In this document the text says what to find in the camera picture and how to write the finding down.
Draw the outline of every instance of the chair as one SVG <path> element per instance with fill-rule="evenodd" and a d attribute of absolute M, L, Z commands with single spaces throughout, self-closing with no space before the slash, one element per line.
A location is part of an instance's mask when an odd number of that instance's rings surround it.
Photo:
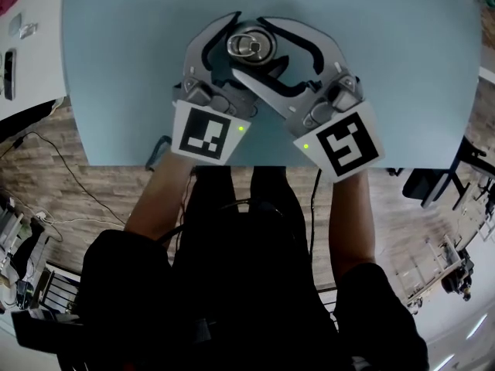
<path fill-rule="evenodd" d="M 77 272 L 47 262 L 30 309 L 12 313 L 18 344 L 56 354 L 62 371 L 87 370 L 83 361 L 87 337 L 79 316 L 75 315 L 78 279 Z"/>
<path fill-rule="evenodd" d="M 471 145 L 469 140 L 464 138 L 449 169 L 414 169 L 402 189 L 402 195 L 406 198 L 420 199 L 422 208 L 426 209 L 432 202 L 438 200 L 450 182 L 453 182 L 459 192 L 459 198 L 452 210 L 457 210 L 471 186 L 470 182 L 464 186 L 456 174 L 459 163 L 465 162 L 488 176 L 495 172 L 493 166 L 478 158 L 479 155 L 486 156 L 486 153 Z"/>

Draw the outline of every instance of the can lid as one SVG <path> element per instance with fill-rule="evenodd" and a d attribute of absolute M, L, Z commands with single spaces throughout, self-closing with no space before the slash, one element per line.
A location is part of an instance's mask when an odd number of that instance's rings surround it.
<path fill-rule="evenodd" d="M 236 32 L 227 41 L 229 55 L 252 65 L 267 63 L 275 55 L 275 48 L 275 39 L 258 29 Z"/>

